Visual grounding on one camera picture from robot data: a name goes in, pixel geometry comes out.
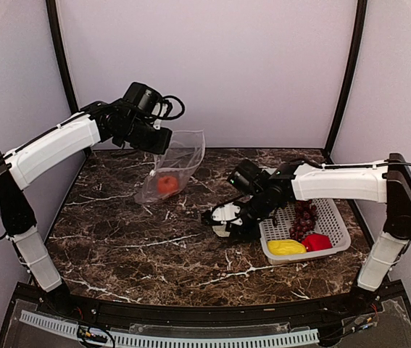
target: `clear plastic bag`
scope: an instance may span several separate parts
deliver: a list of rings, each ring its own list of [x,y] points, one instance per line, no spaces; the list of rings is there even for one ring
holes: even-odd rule
[[[204,155],[204,131],[174,131],[165,154],[154,155],[154,169],[134,196],[136,203],[154,203],[184,190]]]

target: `basket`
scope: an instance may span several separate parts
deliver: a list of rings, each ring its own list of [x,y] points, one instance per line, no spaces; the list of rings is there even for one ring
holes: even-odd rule
[[[278,209],[276,213],[277,226],[273,225],[271,219],[264,220],[260,223],[261,243],[263,252],[268,258],[271,265],[280,265],[290,262],[301,262],[312,260],[319,257],[326,257],[328,255],[342,252],[350,247],[350,235],[345,226],[342,216],[337,209],[336,203],[332,199],[313,199],[313,203],[317,206],[318,220],[315,224],[315,230],[308,232],[324,234],[329,237],[332,248],[320,250],[317,252],[307,252],[304,254],[293,255],[274,255],[268,250],[267,243],[269,241],[276,241],[282,239],[290,239],[289,228],[292,221],[295,219],[295,204],[288,203],[285,209]]]

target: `gray wall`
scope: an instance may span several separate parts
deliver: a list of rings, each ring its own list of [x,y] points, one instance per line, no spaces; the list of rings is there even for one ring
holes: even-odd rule
[[[333,158],[371,161],[401,152],[411,161],[411,0],[373,0],[352,94]],[[360,202],[376,235],[385,207]],[[391,273],[404,281],[411,299],[411,247]]]
[[[19,146],[68,116],[45,1],[0,1],[0,150]],[[79,154],[27,190],[42,236],[81,162]],[[16,282],[27,279],[12,245],[0,241],[0,326]]]
[[[186,103],[208,146],[322,147],[355,0],[58,1],[81,105],[145,82]]]

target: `robotic arm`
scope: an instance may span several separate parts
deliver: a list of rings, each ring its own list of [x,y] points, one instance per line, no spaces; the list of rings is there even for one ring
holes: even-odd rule
[[[182,107],[176,116],[168,117],[173,109],[168,99]],[[120,147],[127,141],[134,149],[164,154],[172,131],[160,123],[183,113],[184,104],[178,98],[161,96],[146,85],[133,83],[123,98],[111,104],[89,104],[38,138],[6,154],[0,152],[0,216],[6,230],[3,237],[12,241],[21,263],[44,291],[63,288],[65,292],[66,286],[38,233],[23,190],[72,154],[110,138]]]
[[[205,223],[224,227],[230,237],[258,239],[259,223],[287,202],[318,198],[365,199],[387,203],[387,219],[357,277],[359,288],[375,291],[411,241],[411,172],[403,156],[360,165],[318,165],[300,160],[274,173],[245,159],[228,182],[246,202],[229,202],[202,215]]]

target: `red tomato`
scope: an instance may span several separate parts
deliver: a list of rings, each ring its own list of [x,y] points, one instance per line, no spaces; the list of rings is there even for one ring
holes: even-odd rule
[[[157,190],[161,194],[172,194],[178,189],[178,179],[174,176],[162,176],[157,182]]]

